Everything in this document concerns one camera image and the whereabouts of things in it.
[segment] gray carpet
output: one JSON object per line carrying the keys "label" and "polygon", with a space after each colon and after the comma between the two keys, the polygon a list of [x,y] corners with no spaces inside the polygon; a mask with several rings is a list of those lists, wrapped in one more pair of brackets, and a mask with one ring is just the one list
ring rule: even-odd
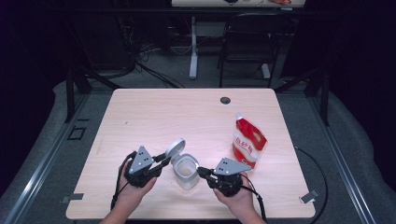
{"label": "gray carpet", "polygon": [[[219,71],[216,69],[218,59],[216,51],[213,48],[206,49],[201,47],[199,52],[198,78],[195,80],[189,79],[189,53],[175,54],[172,51],[154,50],[149,54],[149,57],[147,57],[148,54],[145,56],[148,61],[142,61],[142,63],[155,71],[173,77],[186,88],[216,88],[219,84]],[[247,69],[238,66],[230,67],[226,71],[233,76],[237,71],[244,73]],[[145,71],[140,72],[138,68],[127,76],[111,80],[124,88],[166,88],[157,78]],[[28,204],[24,210],[25,213],[22,213],[21,223],[73,222],[65,217],[67,203],[60,203],[60,200],[63,196],[68,196],[74,191],[111,96],[111,90],[102,83],[91,80],[91,84],[93,86],[92,94],[80,96],[81,102],[85,104],[78,111],[74,122],[71,123],[71,127],[75,126],[76,128],[85,129],[83,137],[81,140],[65,139],[59,144],[59,153],[53,158],[53,163],[45,176],[45,181],[40,186],[32,203]],[[263,83],[254,82],[253,84],[264,86],[265,81]],[[282,84],[282,80],[275,78],[273,88]],[[328,182],[328,201],[317,223],[361,223],[359,213],[350,198],[339,169],[335,165],[336,162],[328,136],[323,131],[321,121],[318,119],[318,112],[315,106],[316,100],[305,98],[302,93],[303,88],[304,84],[297,85],[288,92],[279,93],[277,97],[293,144],[317,160]],[[42,162],[48,151],[56,147],[58,136],[62,135],[62,131],[65,130],[65,84],[61,83],[54,91],[57,100],[49,120],[25,164],[0,200],[2,208],[0,222],[4,222],[7,219],[11,209],[20,198],[23,189],[34,174],[35,169]],[[393,220],[396,220],[396,213],[394,212],[396,211],[396,193],[384,184],[373,162],[373,147],[364,130],[361,129],[359,123],[354,120],[343,104],[332,94],[329,105],[329,122],[331,124],[329,130],[336,139],[375,221],[377,223],[394,222]],[[64,133],[64,136],[67,138],[71,132],[70,127],[66,130],[67,132]],[[315,202],[318,213],[326,197],[324,179],[319,168],[309,157],[300,151],[297,151],[297,156],[303,168],[308,188],[316,189],[320,193]],[[269,219],[268,222],[310,223],[311,220]],[[98,223],[98,220],[79,220],[78,223]],[[199,223],[212,222],[202,220]]]}

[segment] desk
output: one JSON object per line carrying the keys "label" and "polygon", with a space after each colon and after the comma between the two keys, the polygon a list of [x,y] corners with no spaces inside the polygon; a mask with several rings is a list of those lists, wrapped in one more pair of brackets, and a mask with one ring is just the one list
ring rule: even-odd
{"label": "desk", "polygon": [[[293,7],[303,7],[305,0],[292,0],[291,4],[286,6],[281,6],[280,4],[272,3],[268,0],[238,0],[234,4],[229,4],[224,0],[172,0],[172,7],[273,7],[282,9],[292,9]],[[197,32],[197,24],[195,17],[191,18],[191,63],[190,63],[190,79],[197,78],[197,66],[198,66],[198,49],[196,36],[199,35]],[[213,28],[220,27],[214,32],[214,35],[210,36],[222,36],[224,29],[224,23],[217,22],[217,24],[209,25],[209,29],[213,32]],[[263,77],[269,77],[268,65],[264,64],[262,66]]]}
{"label": "desk", "polygon": [[[227,96],[228,105],[220,102]],[[164,153],[179,137],[201,166],[215,168],[222,157],[233,159],[235,113],[252,120],[268,145],[254,171],[248,171],[263,197],[267,217],[312,217],[312,203],[300,203],[308,192],[276,95],[269,89],[116,90],[109,102],[71,201],[70,219],[103,218],[109,212],[118,167],[143,145],[151,156]],[[260,206],[255,200],[256,210]],[[131,214],[138,219],[234,218],[218,202],[206,181],[190,189],[176,182],[172,165],[163,168],[153,190]]]}

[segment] hand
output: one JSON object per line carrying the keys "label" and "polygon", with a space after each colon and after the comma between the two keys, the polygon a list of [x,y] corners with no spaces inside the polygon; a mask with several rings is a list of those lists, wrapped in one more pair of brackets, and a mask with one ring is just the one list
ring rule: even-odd
{"label": "hand", "polygon": [[119,194],[119,198],[116,201],[116,205],[110,211],[110,213],[102,220],[101,223],[124,223],[129,215],[137,208],[142,202],[143,197],[154,187],[157,177],[153,177],[143,188],[137,188],[130,184],[125,178],[125,169],[129,162],[126,162],[122,168],[122,174],[120,177],[120,188],[121,190],[125,185],[125,188]]}
{"label": "hand", "polygon": [[[243,186],[251,189],[248,180],[242,176]],[[240,189],[233,197],[225,197],[218,189],[213,189],[216,197],[221,203],[228,206],[231,213],[244,224],[265,223],[260,215],[256,212],[253,205],[252,192],[246,189]]]}
{"label": "hand", "polygon": [[270,2],[277,3],[277,4],[280,4],[282,6],[285,6],[287,4],[290,4],[291,0],[270,0]]}

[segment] red and white bag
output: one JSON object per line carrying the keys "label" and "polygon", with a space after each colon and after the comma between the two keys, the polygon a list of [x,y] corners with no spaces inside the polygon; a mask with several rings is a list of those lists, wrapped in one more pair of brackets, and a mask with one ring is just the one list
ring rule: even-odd
{"label": "red and white bag", "polygon": [[267,139],[252,123],[236,114],[236,131],[233,138],[233,154],[244,164],[255,167],[260,154],[267,145]]}

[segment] chair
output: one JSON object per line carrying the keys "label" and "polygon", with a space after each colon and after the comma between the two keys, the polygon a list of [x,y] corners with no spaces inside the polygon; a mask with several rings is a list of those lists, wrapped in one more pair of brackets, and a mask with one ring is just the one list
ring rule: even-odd
{"label": "chair", "polygon": [[290,27],[290,19],[281,14],[240,13],[232,16],[224,26],[223,43],[218,69],[222,87],[224,62],[271,64],[267,88],[270,88],[277,55],[283,36]]}

